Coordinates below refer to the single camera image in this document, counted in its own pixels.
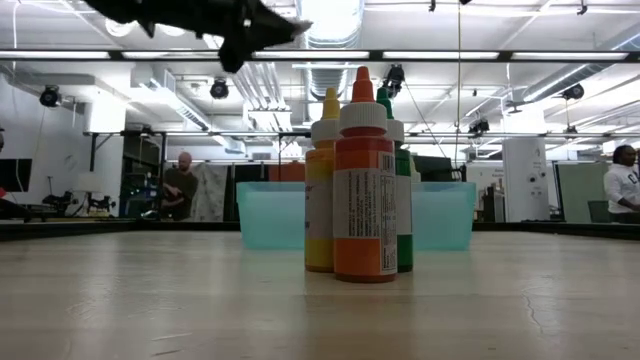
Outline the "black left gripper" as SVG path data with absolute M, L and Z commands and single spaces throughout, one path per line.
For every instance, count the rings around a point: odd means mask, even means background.
M 292 42 L 303 23 L 272 11 L 261 0 L 84 0 L 104 17 L 120 24 L 137 22 L 151 38 L 155 26 L 166 25 L 204 34 L 223 35 L 224 25 L 237 12 L 240 33 L 225 36 L 218 50 L 222 68 L 237 73 L 252 54 Z

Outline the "large orange food coloring bottle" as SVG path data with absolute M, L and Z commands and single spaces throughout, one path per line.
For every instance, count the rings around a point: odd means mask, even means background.
M 396 164 L 369 69 L 357 69 L 351 102 L 340 109 L 334 145 L 334 273 L 354 283 L 392 282 L 397 274 Z

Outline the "large yellow food coloring bottle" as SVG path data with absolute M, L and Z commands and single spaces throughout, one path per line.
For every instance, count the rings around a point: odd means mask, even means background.
M 337 91 L 328 88 L 322 117 L 311 126 L 313 148 L 305 155 L 304 259 L 310 272 L 334 271 L 333 172 L 339 116 Z

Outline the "large green food coloring bottle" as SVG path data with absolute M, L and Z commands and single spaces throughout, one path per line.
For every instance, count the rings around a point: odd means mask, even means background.
M 411 272 L 413 270 L 411 155 L 402 148 L 404 145 L 404 125 L 394 118 L 389 91 L 380 87 L 377 90 L 376 101 L 385 107 L 387 115 L 386 136 L 394 144 L 398 272 Z

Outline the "black-framed LED light bar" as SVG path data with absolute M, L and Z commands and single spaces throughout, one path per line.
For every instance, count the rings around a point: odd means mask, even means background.
M 0 49 L 0 61 L 207 62 L 216 50 Z M 445 50 L 263 50 L 250 61 L 282 62 L 470 62 L 470 63 L 640 63 L 640 51 L 445 51 Z

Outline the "orange panel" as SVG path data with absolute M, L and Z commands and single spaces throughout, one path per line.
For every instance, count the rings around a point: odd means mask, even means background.
M 290 162 L 269 165 L 268 176 L 271 182 L 304 182 L 305 164 Z

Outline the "grey patterned curtain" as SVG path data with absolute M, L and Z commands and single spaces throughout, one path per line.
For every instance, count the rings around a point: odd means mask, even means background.
M 192 170 L 198 187 L 191 207 L 194 222 L 222 222 L 226 192 L 227 167 L 208 163 L 197 164 Z

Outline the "person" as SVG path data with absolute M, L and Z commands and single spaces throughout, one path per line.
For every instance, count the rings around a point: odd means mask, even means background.
M 640 225 L 640 175 L 635 165 L 636 156 L 637 151 L 630 145 L 617 147 L 603 177 L 613 223 Z
M 166 218 L 173 221 L 188 221 L 198 187 L 198 179 L 191 171 L 192 156 L 182 152 L 177 166 L 164 173 L 163 199 L 161 210 Z

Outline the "black metal rack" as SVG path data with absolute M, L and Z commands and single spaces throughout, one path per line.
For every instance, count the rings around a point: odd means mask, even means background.
M 125 130 L 119 215 L 159 220 L 167 150 L 167 133 Z

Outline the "translucent teal plastic tray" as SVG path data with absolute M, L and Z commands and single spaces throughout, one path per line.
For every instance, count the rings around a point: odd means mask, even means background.
M 242 182 L 236 186 L 240 229 L 247 249 L 302 250 L 305 192 L 302 182 Z M 412 185 L 416 251 L 466 251 L 472 239 L 476 185 Z

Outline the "dark monitor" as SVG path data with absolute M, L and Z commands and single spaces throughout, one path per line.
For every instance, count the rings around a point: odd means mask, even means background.
M 414 163 L 422 182 L 450 182 L 453 179 L 450 158 L 415 156 Z

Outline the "white round column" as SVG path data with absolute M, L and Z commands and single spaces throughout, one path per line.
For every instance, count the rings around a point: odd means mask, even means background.
M 550 219 L 546 149 L 542 138 L 509 138 L 502 143 L 507 222 Z

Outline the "green partition panel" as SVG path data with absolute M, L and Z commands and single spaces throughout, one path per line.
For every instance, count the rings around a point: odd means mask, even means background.
M 561 208 L 569 223 L 592 223 L 587 203 L 592 200 L 607 200 L 603 177 L 611 164 L 560 165 L 559 180 L 562 197 Z

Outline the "dark office chair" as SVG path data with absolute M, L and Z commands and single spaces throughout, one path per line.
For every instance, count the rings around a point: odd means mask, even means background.
M 589 216 L 592 223 L 610 223 L 611 216 L 608 211 L 606 200 L 592 200 L 587 203 Z

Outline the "black aluminium rig frame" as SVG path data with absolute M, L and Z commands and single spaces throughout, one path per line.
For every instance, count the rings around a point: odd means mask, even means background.
M 0 242 L 135 231 L 239 232 L 239 222 L 98 221 L 0 223 Z M 474 223 L 475 232 L 530 232 L 640 241 L 640 225 L 561 222 Z

